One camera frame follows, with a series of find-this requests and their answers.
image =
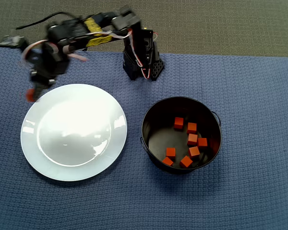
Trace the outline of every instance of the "gray carpet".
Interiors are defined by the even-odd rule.
[[[0,0],[0,39],[12,28],[57,11],[88,15],[125,4],[159,33],[161,53],[288,57],[288,0]],[[65,17],[57,16],[55,20]],[[24,29],[30,42],[45,25]],[[121,51],[121,41],[92,50]]]

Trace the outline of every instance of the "blue tablecloth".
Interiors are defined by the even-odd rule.
[[[85,83],[121,104],[128,136],[100,175],[66,183],[27,163],[20,129],[31,104],[29,71],[17,50],[0,48],[0,230],[288,230],[288,58],[162,54],[156,82],[130,81],[122,53],[83,52],[56,87]],[[187,96],[222,121],[215,160],[171,175],[140,144],[141,122],[160,99]]]

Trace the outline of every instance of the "wooden block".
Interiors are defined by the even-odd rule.
[[[170,158],[168,158],[168,157],[165,157],[162,162],[164,164],[167,164],[168,166],[172,166],[173,165],[173,161]]]
[[[188,129],[187,129],[187,133],[192,133],[195,134],[196,133],[196,123],[188,123]]]
[[[197,146],[200,148],[200,149],[205,149],[208,147],[208,141],[207,141],[207,138],[198,138],[197,140]]]
[[[194,159],[200,156],[200,151],[198,150],[197,146],[189,148],[189,156],[191,159]]]
[[[174,128],[182,129],[183,128],[183,118],[175,117]]]
[[[196,145],[197,143],[197,135],[190,133],[188,136],[188,145]]]
[[[180,165],[182,168],[187,169],[191,164],[192,164],[192,160],[188,157],[185,156],[181,161],[180,161]]]
[[[175,159],[176,157],[175,148],[167,148],[166,156],[170,159]]]

